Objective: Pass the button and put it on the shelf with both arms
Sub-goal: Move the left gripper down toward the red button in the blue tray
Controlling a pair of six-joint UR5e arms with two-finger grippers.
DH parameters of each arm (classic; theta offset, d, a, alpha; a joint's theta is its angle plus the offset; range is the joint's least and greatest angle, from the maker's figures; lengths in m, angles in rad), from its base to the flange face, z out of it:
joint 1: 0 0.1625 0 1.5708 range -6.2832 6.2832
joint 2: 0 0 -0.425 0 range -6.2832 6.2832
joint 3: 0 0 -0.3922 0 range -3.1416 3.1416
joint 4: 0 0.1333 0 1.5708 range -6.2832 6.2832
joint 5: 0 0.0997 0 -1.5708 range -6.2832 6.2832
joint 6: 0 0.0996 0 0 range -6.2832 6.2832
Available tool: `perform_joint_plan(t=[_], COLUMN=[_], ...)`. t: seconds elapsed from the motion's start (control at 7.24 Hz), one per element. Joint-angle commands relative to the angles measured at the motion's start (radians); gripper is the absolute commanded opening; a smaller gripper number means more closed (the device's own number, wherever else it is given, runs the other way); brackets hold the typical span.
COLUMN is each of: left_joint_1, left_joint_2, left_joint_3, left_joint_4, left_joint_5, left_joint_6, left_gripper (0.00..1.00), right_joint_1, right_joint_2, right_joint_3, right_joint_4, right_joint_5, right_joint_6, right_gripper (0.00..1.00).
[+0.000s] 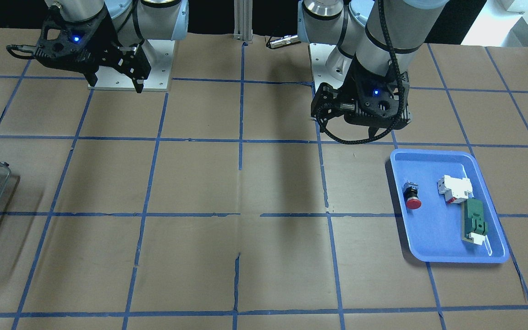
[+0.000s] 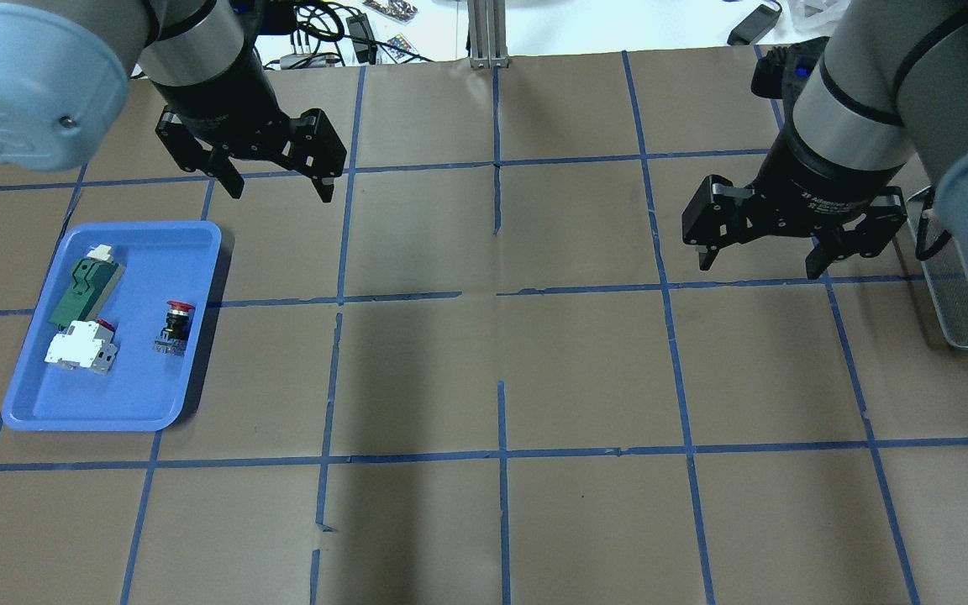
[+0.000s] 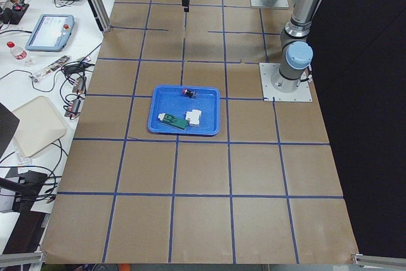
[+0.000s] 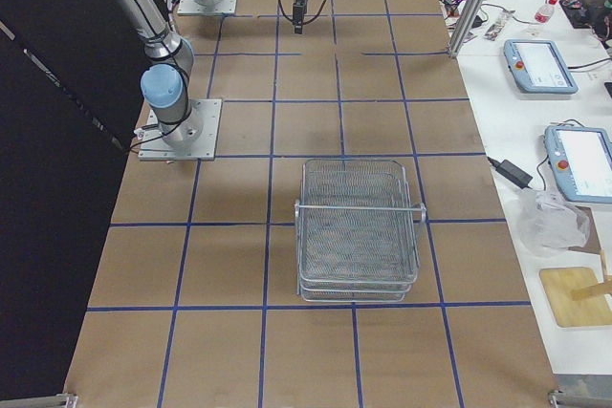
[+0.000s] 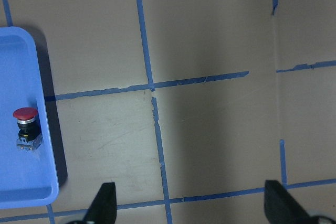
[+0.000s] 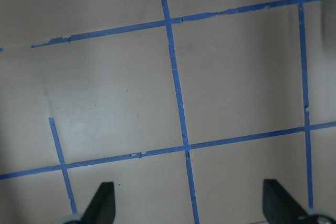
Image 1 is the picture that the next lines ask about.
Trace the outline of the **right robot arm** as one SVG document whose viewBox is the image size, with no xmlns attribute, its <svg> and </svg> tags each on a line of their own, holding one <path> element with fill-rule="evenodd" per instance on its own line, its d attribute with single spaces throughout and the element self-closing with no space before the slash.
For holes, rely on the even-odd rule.
<svg viewBox="0 0 528 330">
<path fill-rule="evenodd" d="M 48 0 L 34 45 L 18 59 L 84 76 L 92 90 L 165 92 L 175 44 L 188 32 L 186 0 Z"/>
</svg>

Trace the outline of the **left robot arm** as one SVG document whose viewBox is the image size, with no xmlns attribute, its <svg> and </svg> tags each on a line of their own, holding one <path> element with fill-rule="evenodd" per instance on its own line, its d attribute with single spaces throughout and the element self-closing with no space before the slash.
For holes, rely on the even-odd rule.
<svg viewBox="0 0 528 330">
<path fill-rule="evenodd" d="M 301 0 L 297 34 L 302 42 L 332 44 L 347 69 L 334 88 L 321 82 L 311 117 L 320 133 L 342 144 L 370 143 L 404 128 L 408 110 L 408 67 L 446 0 L 375 0 L 365 23 L 360 0 Z"/>
</svg>

